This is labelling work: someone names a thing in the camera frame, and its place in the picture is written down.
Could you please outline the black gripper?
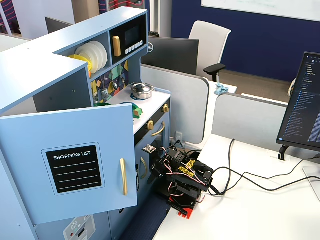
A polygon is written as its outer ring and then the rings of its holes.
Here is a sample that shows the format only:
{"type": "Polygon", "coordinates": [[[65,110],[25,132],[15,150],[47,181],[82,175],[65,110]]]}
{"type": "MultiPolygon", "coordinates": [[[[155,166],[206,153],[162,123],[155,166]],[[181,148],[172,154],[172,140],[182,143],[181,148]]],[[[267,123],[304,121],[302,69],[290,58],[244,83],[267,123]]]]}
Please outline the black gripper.
{"type": "Polygon", "coordinates": [[[183,172],[179,168],[183,166],[182,162],[185,158],[186,156],[180,150],[169,150],[160,162],[155,162],[151,166],[147,182],[152,183],[155,179],[166,174],[182,174],[183,172]]]}

